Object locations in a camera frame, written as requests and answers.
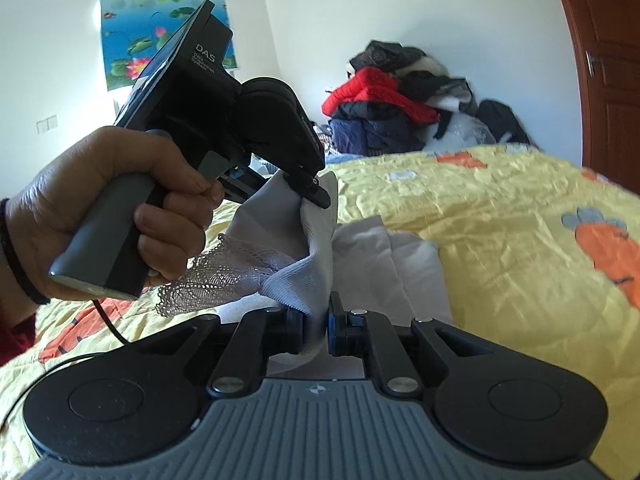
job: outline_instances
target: gray ribbed panel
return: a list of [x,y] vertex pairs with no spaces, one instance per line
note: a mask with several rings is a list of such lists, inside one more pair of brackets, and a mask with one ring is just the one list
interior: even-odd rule
[[[315,394],[314,386],[326,390]],[[588,462],[516,471],[459,451],[419,404],[370,381],[268,379],[249,397],[217,400],[171,450],[91,468],[41,460],[24,480],[604,480]]]

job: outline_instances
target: wooden door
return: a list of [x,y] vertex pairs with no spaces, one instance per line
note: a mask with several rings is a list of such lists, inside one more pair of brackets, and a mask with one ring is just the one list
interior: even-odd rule
[[640,0],[562,0],[582,99],[583,164],[640,194]]

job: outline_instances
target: yellow bedspread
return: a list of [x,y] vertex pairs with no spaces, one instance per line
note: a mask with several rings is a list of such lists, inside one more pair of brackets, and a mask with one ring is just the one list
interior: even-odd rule
[[[457,324],[593,381],[609,423],[593,456],[614,480],[640,471],[640,200],[595,174],[518,146],[434,157],[383,156],[330,168],[340,222],[381,215],[390,230],[437,241]],[[224,230],[225,203],[209,229]],[[130,340],[163,319],[151,291],[115,321]],[[38,355],[87,304],[57,303],[38,316],[34,349],[0,369],[0,415],[45,368],[116,348],[100,330],[45,363]],[[0,478],[36,460],[17,410],[0,436]]]

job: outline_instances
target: crosshair logo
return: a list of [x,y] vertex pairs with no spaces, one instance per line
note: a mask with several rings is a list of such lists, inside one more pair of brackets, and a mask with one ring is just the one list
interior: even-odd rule
[[316,384],[315,386],[312,386],[311,388],[309,388],[309,391],[315,396],[319,397],[322,394],[326,393],[327,389],[324,386],[322,386],[322,384]]

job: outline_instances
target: pink lotus flower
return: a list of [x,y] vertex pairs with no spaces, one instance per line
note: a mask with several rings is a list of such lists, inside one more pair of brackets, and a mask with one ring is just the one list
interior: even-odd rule
[[127,63],[127,77],[130,79],[138,79],[140,73],[145,69],[145,66],[151,61],[150,57],[135,57]]

